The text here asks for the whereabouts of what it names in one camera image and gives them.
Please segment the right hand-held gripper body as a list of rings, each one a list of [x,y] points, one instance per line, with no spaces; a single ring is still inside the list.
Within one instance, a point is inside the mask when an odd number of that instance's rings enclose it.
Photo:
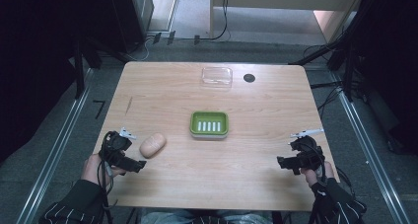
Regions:
[[[297,150],[297,158],[299,159],[300,169],[310,169],[316,171],[321,169],[324,156],[321,147],[316,144],[313,135],[324,132],[323,128],[303,130],[301,132],[292,133],[291,138],[295,141],[290,143],[293,150]]]

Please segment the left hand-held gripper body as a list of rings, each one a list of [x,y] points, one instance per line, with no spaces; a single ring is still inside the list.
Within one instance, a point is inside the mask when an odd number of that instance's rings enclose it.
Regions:
[[[118,168],[134,168],[136,161],[125,156],[125,151],[132,142],[119,135],[116,131],[109,131],[105,136],[99,152],[101,158],[111,166]]]

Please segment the tan bread roll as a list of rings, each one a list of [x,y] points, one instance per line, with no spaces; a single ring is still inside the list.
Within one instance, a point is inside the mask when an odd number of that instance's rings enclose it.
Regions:
[[[144,158],[154,157],[167,143],[166,137],[162,133],[155,133],[145,139],[139,151]]]

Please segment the green soap dish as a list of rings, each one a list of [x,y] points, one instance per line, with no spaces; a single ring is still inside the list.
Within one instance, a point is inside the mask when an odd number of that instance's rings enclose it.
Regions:
[[[224,139],[229,133],[229,117],[225,112],[193,112],[189,131],[199,139]]]

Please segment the clear plastic container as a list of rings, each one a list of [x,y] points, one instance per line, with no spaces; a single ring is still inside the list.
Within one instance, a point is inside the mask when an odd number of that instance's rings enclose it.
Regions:
[[[207,87],[229,88],[233,84],[233,70],[228,67],[204,67],[201,83]]]

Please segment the person's right hand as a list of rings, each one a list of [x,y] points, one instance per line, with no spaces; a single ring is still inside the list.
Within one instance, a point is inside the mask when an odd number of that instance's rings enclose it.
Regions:
[[[334,172],[332,166],[329,162],[324,162],[325,173],[324,175],[328,178],[334,177]],[[309,187],[312,187],[314,184],[318,182],[318,176],[316,171],[309,170],[309,169],[300,169],[300,172],[305,176],[306,182],[309,184]]]

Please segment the person's left hand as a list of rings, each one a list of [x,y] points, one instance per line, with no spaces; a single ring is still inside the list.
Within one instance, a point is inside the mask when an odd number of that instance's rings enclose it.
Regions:
[[[98,186],[110,184],[110,181],[123,172],[118,167],[111,167],[111,175],[107,171],[102,172],[102,159],[99,154],[92,154],[85,162],[81,179]]]

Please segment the black tape corner mark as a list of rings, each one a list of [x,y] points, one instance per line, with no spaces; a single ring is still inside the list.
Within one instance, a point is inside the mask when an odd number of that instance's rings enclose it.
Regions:
[[[105,107],[105,101],[104,100],[93,100],[93,103],[99,105],[98,111],[95,115],[95,119],[98,119],[100,117],[104,107]]]

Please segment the black metal stand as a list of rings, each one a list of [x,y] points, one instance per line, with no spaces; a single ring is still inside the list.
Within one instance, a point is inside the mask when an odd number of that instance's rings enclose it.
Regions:
[[[73,39],[76,99],[79,99],[85,90],[83,59],[86,59],[91,68],[101,67],[102,61],[97,53],[97,48],[97,42],[92,37],[74,37]]]
[[[327,62],[327,67],[331,71],[339,69],[342,64],[345,64],[345,71],[343,75],[343,92],[349,102],[352,102],[352,84],[355,67],[360,63],[360,56],[358,53],[358,36],[364,22],[367,19],[369,7],[361,8],[348,28],[333,42],[323,45],[317,51],[303,57],[300,60],[290,62],[290,65],[305,65],[314,59],[324,56],[328,52],[332,52],[330,59]]]

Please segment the black cabinet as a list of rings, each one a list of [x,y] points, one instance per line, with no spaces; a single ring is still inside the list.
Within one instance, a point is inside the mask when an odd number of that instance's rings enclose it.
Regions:
[[[153,0],[85,0],[82,10],[88,36],[121,52],[145,41],[153,12]]]

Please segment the white wooden furniture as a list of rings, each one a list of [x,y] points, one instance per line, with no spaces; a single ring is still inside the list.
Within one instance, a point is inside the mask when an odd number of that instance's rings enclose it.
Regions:
[[[313,10],[327,42],[337,39],[361,0],[229,0],[232,7]]]

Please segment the aluminium floor rail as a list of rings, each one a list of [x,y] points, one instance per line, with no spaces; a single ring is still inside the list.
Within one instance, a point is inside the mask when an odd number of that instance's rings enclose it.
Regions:
[[[370,139],[369,134],[358,115],[355,105],[349,101],[344,93],[339,94],[339,100],[345,110],[351,126],[353,127],[360,147],[366,157],[366,164],[371,169],[394,223],[412,224],[398,192],[396,191],[387,172],[384,170],[382,160],[375,150],[374,143]]]
[[[84,79],[85,90],[81,96],[72,104],[71,110],[66,116],[63,125],[61,126],[57,138],[55,139],[48,157],[45,160],[43,167],[35,181],[35,184],[31,189],[31,192],[19,215],[18,220],[16,221],[16,224],[32,224],[33,220],[35,219],[37,209],[43,200],[45,192],[62,157],[74,126],[89,96],[94,75],[95,72],[93,69],[88,69],[86,71]]]

